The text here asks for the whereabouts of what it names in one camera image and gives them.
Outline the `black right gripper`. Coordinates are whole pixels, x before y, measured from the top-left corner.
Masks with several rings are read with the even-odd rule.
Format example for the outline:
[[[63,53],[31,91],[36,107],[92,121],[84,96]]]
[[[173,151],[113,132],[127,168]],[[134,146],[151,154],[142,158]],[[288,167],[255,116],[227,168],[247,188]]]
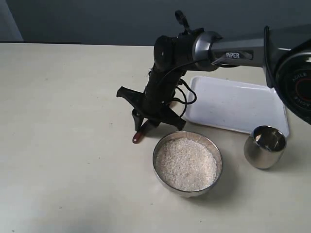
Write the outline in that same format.
[[[175,88],[184,75],[185,72],[180,69],[162,72],[153,67],[142,93],[123,86],[119,88],[116,96],[124,98],[134,108],[131,115],[136,132],[140,130],[144,119],[148,119],[152,128],[157,128],[160,123],[175,126],[178,130],[184,128],[185,120],[169,107]]]

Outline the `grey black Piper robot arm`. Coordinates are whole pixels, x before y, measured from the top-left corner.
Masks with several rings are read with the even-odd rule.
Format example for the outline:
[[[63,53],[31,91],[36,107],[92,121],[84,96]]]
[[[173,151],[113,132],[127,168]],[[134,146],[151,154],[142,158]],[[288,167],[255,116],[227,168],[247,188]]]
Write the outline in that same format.
[[[160,36],[154,44],[154,65],[143,92],[125,87],[117,96],[132,106],[137,132],[160,123],[181,130],[185,121],[171,108],[175,90],[187,71],[219,67],[261,67],[267,85],[305,122],[311,120],[311,27],[301,25],[259,34],[224,38],[202,28],[185,29],[176,37]]]

